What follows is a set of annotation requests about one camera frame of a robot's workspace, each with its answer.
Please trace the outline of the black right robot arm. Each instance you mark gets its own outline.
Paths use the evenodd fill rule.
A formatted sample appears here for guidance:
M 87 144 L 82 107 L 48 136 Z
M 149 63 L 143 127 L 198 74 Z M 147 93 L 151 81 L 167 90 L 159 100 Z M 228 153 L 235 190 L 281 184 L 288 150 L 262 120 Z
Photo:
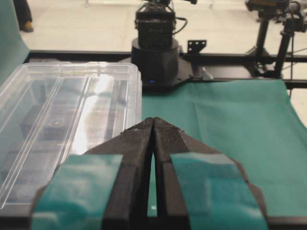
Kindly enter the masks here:
M 131 61 L 143 86 L 162 91 L 192 74 L 179 56 L 177 17 L 167 0 L 135 13 Z M 242 165 L 161 118 L 153 119 L 157 216 L 165 230 L 265 230 L 261 191 Z

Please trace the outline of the left gripper black right finger green tape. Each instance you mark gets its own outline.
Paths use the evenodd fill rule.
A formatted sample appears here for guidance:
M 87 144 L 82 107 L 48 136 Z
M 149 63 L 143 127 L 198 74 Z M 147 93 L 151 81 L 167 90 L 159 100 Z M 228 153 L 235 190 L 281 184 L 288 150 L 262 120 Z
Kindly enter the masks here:
M 158 214 L 168 229 L 268 228 L 262 192 L 240 162 L 161 118 L 153 126 Z

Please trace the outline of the left gripper black left finger green tape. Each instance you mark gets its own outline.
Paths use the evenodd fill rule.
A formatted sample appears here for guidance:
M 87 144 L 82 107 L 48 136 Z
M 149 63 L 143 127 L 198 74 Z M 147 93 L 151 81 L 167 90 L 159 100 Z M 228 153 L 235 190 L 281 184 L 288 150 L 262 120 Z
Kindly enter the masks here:
M 32 206 L 33 230 L 128 230 L 146 215 L 153 119 L 70 155 Z

